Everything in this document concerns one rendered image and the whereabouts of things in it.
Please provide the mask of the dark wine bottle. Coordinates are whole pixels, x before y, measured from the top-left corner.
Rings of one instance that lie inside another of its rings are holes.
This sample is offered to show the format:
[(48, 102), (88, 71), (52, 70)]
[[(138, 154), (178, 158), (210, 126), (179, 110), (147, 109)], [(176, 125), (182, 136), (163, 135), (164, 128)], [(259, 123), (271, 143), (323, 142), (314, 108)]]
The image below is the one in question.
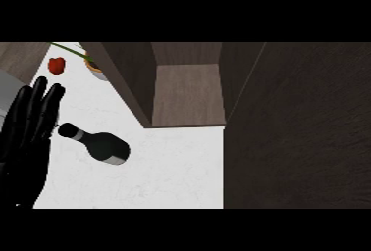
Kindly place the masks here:
[(58, 134), (80, 142), (98, 161), (111, 165), (122, 165), (126, 162), (130, 155), (129, 144), (111, 133), (89, 133), (71, 123), (64, 123)]

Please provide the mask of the green plant leaf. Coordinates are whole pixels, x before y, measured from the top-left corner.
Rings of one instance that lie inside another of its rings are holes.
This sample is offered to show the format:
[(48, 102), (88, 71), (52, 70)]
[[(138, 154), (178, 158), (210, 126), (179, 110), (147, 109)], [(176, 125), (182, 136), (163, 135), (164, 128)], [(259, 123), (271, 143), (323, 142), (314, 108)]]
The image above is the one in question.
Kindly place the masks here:
[(86, 61), (89, 62), (95, 62), (92, 56), (77, 52), (76, 50), (73, 50), (71, 48), (65, 47), (64, 45), (55, 43), (55, 42), (48, 42), (51, 45), (59, 47), (61, 49), (67, 50), (68, 52), (71, 52), (74, 55), (80, 56)]

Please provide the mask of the white plant pot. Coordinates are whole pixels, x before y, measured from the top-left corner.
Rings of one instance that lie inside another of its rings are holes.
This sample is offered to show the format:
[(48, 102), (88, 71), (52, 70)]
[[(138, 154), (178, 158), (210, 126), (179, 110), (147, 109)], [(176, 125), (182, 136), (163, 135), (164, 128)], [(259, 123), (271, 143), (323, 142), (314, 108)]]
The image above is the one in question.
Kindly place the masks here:
[(98, 65), (95, 62), (89, 61), (88, 59), (85, 59), (85, 63), (86, 63), (86, 66), (93, 74), (93, 76), (102, 80), (102, 81), (110, 81), (102, 70), (99, 69)]

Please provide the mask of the brown wooden cabinet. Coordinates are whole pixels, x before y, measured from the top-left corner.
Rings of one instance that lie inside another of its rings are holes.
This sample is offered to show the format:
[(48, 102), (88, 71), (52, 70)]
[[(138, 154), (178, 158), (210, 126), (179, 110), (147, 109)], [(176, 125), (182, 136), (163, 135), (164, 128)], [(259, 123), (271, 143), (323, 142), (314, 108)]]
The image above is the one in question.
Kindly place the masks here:
[(144, 127), (228, 123), (260, 42), (86, 42), (83, 48)]

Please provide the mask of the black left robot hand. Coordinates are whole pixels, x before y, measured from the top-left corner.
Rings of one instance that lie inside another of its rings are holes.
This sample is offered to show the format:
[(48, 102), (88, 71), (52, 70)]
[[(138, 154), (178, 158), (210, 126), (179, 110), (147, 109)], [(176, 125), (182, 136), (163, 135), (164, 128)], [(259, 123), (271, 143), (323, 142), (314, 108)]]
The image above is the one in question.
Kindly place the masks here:
[(65, 88), (45, 76), (17, 94), (0, 130), (0, 212), (31, 209), (43, 191)]

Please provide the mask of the red bell pepper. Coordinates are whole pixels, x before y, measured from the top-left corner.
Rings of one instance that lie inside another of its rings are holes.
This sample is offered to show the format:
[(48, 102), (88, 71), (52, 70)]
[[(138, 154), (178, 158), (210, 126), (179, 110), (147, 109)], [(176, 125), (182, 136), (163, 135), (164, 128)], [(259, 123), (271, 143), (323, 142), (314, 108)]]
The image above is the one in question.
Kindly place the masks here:
[(51, 58), (48, 63), (48, 68), (55, 75), (61, 75), (65, 69), (65, 59), (62, 57)]

